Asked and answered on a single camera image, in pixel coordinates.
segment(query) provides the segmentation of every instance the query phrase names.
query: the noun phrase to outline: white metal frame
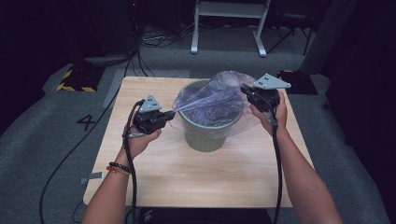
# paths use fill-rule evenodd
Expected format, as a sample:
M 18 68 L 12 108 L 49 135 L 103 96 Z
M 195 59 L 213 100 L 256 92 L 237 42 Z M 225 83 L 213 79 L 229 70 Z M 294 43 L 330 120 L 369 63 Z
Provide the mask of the white metal frame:
M 256 40 L 260 55 L 265 57 L 267 53 L 260 36 L 270 3 L 271 0 L 265 0 L 264 4 L 221 3 L 197 0 L 195 4 L 194 34 L 192 36 L 191 53 L 196 54 L 198 52 L 199 16 L 239 17 L 260 19 L 259 28 L 257 31 L 253 31 L 253 36 Z

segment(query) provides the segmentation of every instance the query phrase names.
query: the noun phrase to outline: black chair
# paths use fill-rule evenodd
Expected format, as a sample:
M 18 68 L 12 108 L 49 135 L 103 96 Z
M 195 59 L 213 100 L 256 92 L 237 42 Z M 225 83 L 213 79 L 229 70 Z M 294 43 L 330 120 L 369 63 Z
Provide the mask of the black chair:
M 303 53 L 305 56 L 312 32 L 314 29 L 318 29 L 330 2 L 330 0 L 275 0 L 270 6 L 273 16 L 271 25 L 275 26 L 281 38 L 267 53 L 270 53 L 282 43 L 286 37 L 294 35 L 295 30 L 299 28 L 307 39 Z M 290 30 L 286 35 L 282 36 L 279 32 L 280 27 L 286 27 Z M 305 29 L 309 29 L 308 35 L 304 31 Z

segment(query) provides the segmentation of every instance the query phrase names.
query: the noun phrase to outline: black beaded bracelet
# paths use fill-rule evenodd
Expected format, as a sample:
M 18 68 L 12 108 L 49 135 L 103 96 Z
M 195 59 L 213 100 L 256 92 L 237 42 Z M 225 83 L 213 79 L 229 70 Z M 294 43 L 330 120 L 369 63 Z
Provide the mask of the black beaded bracelet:
M 109 165 L 110 165 L 110 166 L 114 166 L 114 167 L 118 167 L 118 168 L 120 168 L 121 170 L 123 170 L 123 171 L 125 171 L 125 172 L 128 172 L 129 174 L 132 172 L 131 168 L 129 168 L 129 167 L 127 167 L 127 166 L 124 166 L 124 165 L 121 165 L 121 164 L 118 164 L 118 163 L 116 163 L 116 162 L 114 162 L 114 161 L 111 161 L 111 162 L 109 163 Z

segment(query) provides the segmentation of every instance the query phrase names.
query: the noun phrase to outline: person's right arm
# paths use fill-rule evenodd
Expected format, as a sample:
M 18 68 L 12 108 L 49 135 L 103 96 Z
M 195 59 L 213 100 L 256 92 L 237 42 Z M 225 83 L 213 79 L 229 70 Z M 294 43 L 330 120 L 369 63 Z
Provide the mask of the person's right arm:
M 291 139 L 286 129 L 288 111 L 285 97 L 282 92 L 279 96 L 276 137 L 288 194 L 300 221 L 315 224 L 343 223 L 327 186 Z M 264 114 L 254 105 L 250 108 L 253 115 L 261 120 L 265 130 L 272 134 L 272 126 Z

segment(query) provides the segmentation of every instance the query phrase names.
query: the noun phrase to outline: person's right hand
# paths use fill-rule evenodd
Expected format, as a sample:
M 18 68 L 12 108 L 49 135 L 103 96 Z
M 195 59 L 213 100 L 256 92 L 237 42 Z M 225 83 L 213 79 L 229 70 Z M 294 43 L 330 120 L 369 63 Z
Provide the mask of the person's right hand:
M 265 115 L 257 109 L 256 106 L 250 105 L 251 112 L 254 116 L 256 116 L 261 122 L 262 127 L 269 133 L 273 134 L 273 127 L 270 121 L 265 117 Z M 274 110 L 276 112 L 277 118 L 277 125 L 278 129 L 285 129 L 286 130 L 286 121 L 288 119 L 288 109 L 286 108 L 285 104 L 285 96 L 283 92 L 279 92 L 279 105 Z

